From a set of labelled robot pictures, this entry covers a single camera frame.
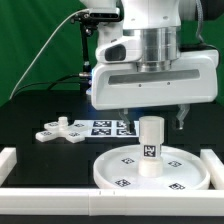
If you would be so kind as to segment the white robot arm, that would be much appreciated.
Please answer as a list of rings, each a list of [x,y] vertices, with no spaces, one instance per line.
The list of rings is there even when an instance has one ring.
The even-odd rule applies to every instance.
[[[193,103],[217,96],[217,49],[199,42],[179,45],[181,20],[196,13],[201,0],[80,0],[98,23],[91,103],[97,110],[177,105],[178,128]]]

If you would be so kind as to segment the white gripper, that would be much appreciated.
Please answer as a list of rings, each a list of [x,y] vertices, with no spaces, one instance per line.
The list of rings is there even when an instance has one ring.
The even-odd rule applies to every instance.
[[[138,72],[134,63],[98,64],[93,70],[91,102],[97,110],[119,109],[131,131],[124,108],[179,105],[176,127],[182,130],[192,103],[213,101],[218,93],[217,50],[183,52],[161,72]]]

